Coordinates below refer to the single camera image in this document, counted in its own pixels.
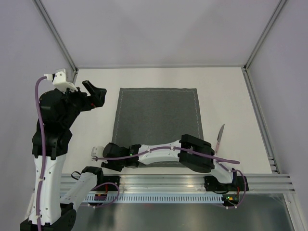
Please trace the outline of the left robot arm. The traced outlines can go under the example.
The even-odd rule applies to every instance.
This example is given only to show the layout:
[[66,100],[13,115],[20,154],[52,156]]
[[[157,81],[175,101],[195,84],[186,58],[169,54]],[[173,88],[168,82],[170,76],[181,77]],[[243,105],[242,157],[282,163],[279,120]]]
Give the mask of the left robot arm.
[[70,128],[81,112],[102,107],[106,89],[82,82],[87,92],[50,90],[36,96],[37,131],[32,138],[36,168],[33,204],[30,214],[20,224],[22,231],[70,231],[77,210],[88,193],[105,185],[99,167],[85,167],[74,186],[60,196],[61,176],[72,138]]

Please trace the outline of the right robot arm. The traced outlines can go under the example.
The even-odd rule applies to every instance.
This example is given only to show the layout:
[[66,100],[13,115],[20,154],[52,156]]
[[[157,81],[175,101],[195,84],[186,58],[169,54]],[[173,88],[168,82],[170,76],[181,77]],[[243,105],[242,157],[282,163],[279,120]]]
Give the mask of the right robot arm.
[[159,145],[134,144],[126,148],[109,143],[100,160],[103,168],[117,172],[124,168],[158,167],[160,164],[170,167],[175,164],[196,173],[209,174],[205,179],[207,191],[224,194],[249,190],[246,177],[227,166],[238,165],[239,161],[216,156],[210,143],[188,134]]

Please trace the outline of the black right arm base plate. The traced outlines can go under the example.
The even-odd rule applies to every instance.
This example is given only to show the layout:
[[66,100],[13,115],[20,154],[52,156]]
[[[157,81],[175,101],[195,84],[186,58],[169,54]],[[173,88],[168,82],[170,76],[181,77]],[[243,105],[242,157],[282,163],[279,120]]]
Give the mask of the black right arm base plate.
[[228,192],[243,192],[244,189],[249,190],[248,183],[244,185],[246,177],[236,176],[232,183],[220,183],[214,176],[204,177],[204,187],[207,192],[228,193]]

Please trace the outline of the pink handled knife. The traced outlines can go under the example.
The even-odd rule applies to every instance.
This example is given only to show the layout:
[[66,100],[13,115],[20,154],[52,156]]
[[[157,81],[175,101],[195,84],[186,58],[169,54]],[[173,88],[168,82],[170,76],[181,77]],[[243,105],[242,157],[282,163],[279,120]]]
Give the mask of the pink handled knife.
[[220,146],[220,142],[221,142],[221,138],[222,138],[222,134],[223,134],[223,131],[224,131],[224,127],[225,127],[225,124],[223,124],[219,130],[219,133],[218,133],[218,137],[217,137],[217,143],[216,143],[216,147],[215,147],[215,155],[218,154],[218,150],[219,150],[219,146]]

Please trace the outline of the grey cloth napkin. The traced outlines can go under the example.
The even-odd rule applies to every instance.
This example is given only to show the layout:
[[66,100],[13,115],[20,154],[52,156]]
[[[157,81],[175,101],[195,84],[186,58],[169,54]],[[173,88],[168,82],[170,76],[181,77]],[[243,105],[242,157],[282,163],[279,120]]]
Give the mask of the grey cloth napkin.
[[184,134],[204,138],[196,89],[120,89],[112,143],[161,145]]

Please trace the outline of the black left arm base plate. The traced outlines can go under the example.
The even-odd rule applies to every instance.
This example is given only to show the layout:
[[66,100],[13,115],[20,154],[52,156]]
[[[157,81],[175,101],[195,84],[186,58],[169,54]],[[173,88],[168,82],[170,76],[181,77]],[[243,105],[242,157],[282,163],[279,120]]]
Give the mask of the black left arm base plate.
[[96,190],[99,192],[116,192],[117,186],[120,186],[120,177],[119,176],[104,176],[101,180],[98,181],[97,185],[105,185],[98,187]]

